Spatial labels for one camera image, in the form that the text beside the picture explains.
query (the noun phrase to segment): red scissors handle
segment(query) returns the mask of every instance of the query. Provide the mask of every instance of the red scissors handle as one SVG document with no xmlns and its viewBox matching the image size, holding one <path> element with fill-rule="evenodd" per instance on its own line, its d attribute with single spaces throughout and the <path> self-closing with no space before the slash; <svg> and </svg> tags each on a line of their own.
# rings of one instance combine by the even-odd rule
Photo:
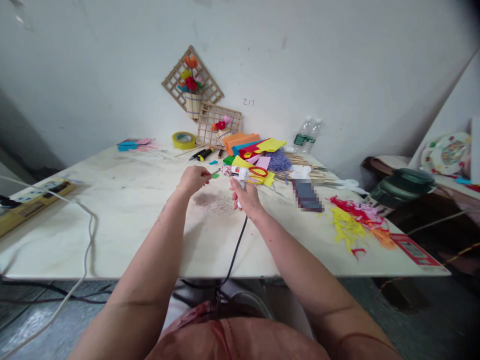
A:
<svg viewBox="0 0 480 360">
<path fill-rule="evenodd" d="M 262 170 L 263 172 L 265 172 L 264 174 L 261 174 L 261 173 L 258 173 L 256 171 L 253 171 L 253 169 L 258 169 L 258 170 Z M 263 167 L 260 167 L 260 166 L 253 166 L 253 167 L 250 167 L 249 168 L 250 172 L 252 174 L 255 174 L 255 175 L 258 175 L 258 176 L 261 176 L 262 178 L 265 178 L 269 172 L 267 170 L 265 170 Z"/>
</svg>

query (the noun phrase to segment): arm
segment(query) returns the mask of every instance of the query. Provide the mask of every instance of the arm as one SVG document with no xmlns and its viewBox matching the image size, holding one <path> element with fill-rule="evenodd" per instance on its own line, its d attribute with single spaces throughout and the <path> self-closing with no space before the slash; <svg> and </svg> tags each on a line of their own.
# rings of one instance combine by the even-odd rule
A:
<svg viewBox="0 0 480 360">
<path fill-rule="evenodd" d="M 78 359 L 145 359 L 157 343 L 182 259 L 190 197 L 212 178 L 190 166 L 100 313 L 69 356 Z"/>
<path fill-rule="evenodd" d="M 329 354 L 349 334 L 373 336 L 393 348 L 388 337 L 330 271 L 293 238 L 260 204 L 257 189 L 242 190 L 231 178 L 233 208 L 243 210 L 260 231 L 283 280 L 301 303 L 313 331 Z"/>
</svg>

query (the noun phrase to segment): white cable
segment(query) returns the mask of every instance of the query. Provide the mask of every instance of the white cable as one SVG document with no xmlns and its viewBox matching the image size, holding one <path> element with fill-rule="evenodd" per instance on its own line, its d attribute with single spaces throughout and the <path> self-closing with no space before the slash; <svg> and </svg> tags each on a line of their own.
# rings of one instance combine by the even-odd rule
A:
<svg viewBox="0 0 480 360">
<path fill-rule="evenodd" d="M 447 216 L 447 217 L 443 217 L 443 218 L 441 218 L 440 220 L 432 221 L 432 222 L 428 223 L 427 225 L 423 225 L 423 226 L 417 227 L 416 229 L 413 229 L 412 231 L 409 231 L 409 232 L 407 233 L 407 235 L 410 236 L 411 234 L 416 233 L 416 232 L 419 231 L 419 230 L 423 230 L 423 229 L 425 229 L 425 228 L 429 228 L 429 227 L 431 227 L 432 225 L 436 225 L 436 224 L 441 223 L 441 222 L 443 222 L 443 221 L 445 221 L 445 220 L 449 220 L 449 219 L 456 218 L 457 216 L 463 215 L 463 214 L 465 214 L 465 213 L 467 213 L 467 212 L 469 212 L 469 211 L 475 210 L 475 209 L 480 209 L 480 205 L 470 207 L 470 208 L 468 208 L 468 209 L 466 209 L 466 210 L 457 212 L 456 214 L 453 214 L 453 215 L 450 215 L 450 216 Z"/>
<path fill-rule="evenodd" d="M 7 358 L 9 358 L 10 356 L 12 356 L 14 353 L 16 353 L 18 350 L 20 350 L 21 348 L 23 348 L 25 345 L 27 345 L 28 343 L 30 343 L 33 339 L 35 339 L 37 336 L 39 336 L 41 333 L 43 333 L 54 321 L 55 319 L 57 318 L 57 316 L 59 315 L 59 313 L 63 310 L 63 308 L 65 307 L 65 305 L 67 304 L 67 301 L 70 299 L 70 296 L 72 296 L 72 294 L 75 292 L 75 290 L 78 289 L 78 287 L 83 283 L 83 281 L 85 280 L 85 278 L 87 277 L 87 274 L 88 274 L 88 269 L 87 269 L 87 258 L 88 258 L 88 254 L 89 254 L 89 250 L 90 248 L 92 247 L 92 244 L 94 242 L 94 237 L 93 237 L 93 234 L 92 234 L 92 223 L 94 222 L 94 217 L 95 215 L 87 208 L 85 207 L 84 205 L 82 205 L 81 203 L 79 202 L 75 202 L 75 201 L 71 201 L 71 200 L 68 200 L 66 198 L 64 198 L 63 196 L 60 196 L 58 195 L 57 193 L 53 192 L 53 191 L 50 191 L 48 189 L 45 189 L 44 187 L 38 187 L 38 186 L 33 186 L 33 185 L 29 185 L 25 182 L 22 182 L 22 181 L 18 181 L 18 180 L 15 180 L 15 179 L 12 179 L 12 178 L 9 178 L 9 177 L 6 177 L 6 176 L 2 176 L 0 175 L 0 179 L 4 179 L 4 180 L 8 180 L 8 181 L 11 181 L 13 183 L 17 183 L 17 184 L 20 184 L 20 185 L 23 185 L 23 186 L 26 186 L 28 188 L 34 188 L 34 189 L 38 189 L 38 190 L 42 190 L 44 192 L 47 192 L 49 194 L 52 194 L 54 196 L 56 196 L 57 198 L 59 199 L 62 199 L 63 201 L 67 202 L 67 203 L 70 203 L 70 204 L 75 204 L 77 206 L 80 207 L 80 209 L 85 213 L 87 214 L 89 217 L 90 217 L 90 220 L 88 222 L 88 237 L 89 237 L 89 242 L 88 242 L 88 246 L 85 250 L 85 255 L 83 256 L 83 276 L 80 278 L 80 280 L 78 280 L 78 282 L 75 284 L 75 286 L 70 290 L 70 292 L 65 296 L 65 298 L 63 299 L 63 301 L 60 303 L 60 305 L 58 306 L 58 308 L 56 309 L 55 313 L 53 313 L 53 315 L 51 316 L 50 320 L 40 329 L 38 330 L 36 333 L 34 333 L 32 336 L 30 336 L 27 340 L 25 340 L 24 342 L 22 342 L 20 345 L 18 345 L 17 347 L 15 347 L 14 349 L 10 350 L 9 352 L 7 352 L 5 355 L 3 355 L 0 360 L 5 360 Z"/>
</svg>

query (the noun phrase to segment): scissors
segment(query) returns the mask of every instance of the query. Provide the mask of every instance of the scissors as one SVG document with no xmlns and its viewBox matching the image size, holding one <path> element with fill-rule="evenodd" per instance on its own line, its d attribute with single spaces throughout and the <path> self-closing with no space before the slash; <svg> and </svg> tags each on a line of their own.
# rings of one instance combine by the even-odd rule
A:
<svg viewBox="0 0 480 360">
<path fill-rule="evenodd" d="M 248 168 L 248 170 L 253 175 L 250 175 L 249 178 L 246 179 L 246 182 L 253 185 L 263 184 L 265 182 L 265 178 L 269 174 L 267 170 L 265 170 L 263 167 L 260 167 L 260 166 L 253 166 Z"/>
</svg>

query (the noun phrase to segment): wooden lattice frame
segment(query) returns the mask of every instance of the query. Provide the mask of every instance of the wooden lattice frame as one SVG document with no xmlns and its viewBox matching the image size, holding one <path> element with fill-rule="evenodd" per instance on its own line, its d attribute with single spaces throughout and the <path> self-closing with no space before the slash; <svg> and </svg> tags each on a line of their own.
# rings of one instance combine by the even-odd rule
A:
<svg viewBox="0 0 480 360">
<path fill-rule="evenodd" d="M 225 149 L 217 137 L 217 132 L 210 128 L 213 123 L 218 123 L 227 115 L 231 117 L 231 123 L 228 126 L 233 134 L 240 131 L 242 113 L 226 107 L 215 105 L 211 102 L 201 102 L 200 118 L 198 119 L 198 133 L 196 143 L 217 149 Z"/>
<path fill-rule="evenodd" d="M 180 60 L 176 63 L 173 67 L 172 71 L 168 74 L 168 76 L 163 80 L 161 83 L 162 86 L 170 93 L 170 95 L 176 100 L 176 102 L 183 108 L 183 110 L 187 111 L 187 107 L 185 106 L 186 100 L 183 96 L 183 92 L 177 87 L 179 82 L 183 81 L 180 77 L 180 74 L 187 69 L 187 65 L 184 62 L 185 57 L 195 56 L 198 60 L 198 66 L 193 69 L 193 76 L 196 77 L 198 74 L 203 78 L 205 81 L 205 86 L 202 89 L 202 97 L 203 101 L 216 104 L 221 98 L 224 97 L 224 93 L 220 90 L 217 83 L 214 81 L 213 77 L 205 68 L 204 64 L 200 60 L 199 56 L 194 50 L 194 47 L 190 45 L 188 50 L 183 54 Z"/>
</svg>

